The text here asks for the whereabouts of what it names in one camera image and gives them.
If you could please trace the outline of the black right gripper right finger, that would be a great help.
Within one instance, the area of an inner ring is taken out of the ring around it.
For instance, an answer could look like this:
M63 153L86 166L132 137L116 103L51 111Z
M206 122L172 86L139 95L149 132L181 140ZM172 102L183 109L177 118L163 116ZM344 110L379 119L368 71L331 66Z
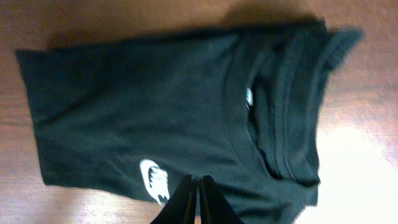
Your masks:
M209 175L199 183L202 224L243 224Z

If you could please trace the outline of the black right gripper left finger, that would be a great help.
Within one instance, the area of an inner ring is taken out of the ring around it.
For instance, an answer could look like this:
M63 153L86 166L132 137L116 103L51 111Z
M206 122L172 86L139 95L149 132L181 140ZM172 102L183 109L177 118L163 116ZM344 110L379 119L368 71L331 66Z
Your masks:
M192 175L186 175L150 224L194 224L197 186Z

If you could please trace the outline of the dark teal t-shirt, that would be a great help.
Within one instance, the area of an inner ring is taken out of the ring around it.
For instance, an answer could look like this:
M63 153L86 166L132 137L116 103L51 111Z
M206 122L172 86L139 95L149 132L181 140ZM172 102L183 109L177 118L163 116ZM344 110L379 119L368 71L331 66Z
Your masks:
M165 204L211 176L244 223L318 202L318 112L361 40L323 21L17 50L46 185Z

